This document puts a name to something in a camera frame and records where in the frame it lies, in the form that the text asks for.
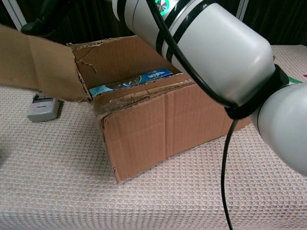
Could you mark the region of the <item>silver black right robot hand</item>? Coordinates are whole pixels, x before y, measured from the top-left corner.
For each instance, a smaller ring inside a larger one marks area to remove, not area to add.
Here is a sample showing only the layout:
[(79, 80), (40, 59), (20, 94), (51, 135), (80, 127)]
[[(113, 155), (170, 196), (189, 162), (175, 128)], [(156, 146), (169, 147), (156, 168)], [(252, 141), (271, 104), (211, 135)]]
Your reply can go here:
[(45, 0), (40, 14), (33, 22), (21, 27), (25, 35), (46, 37), (61, 25), (78, 0)]

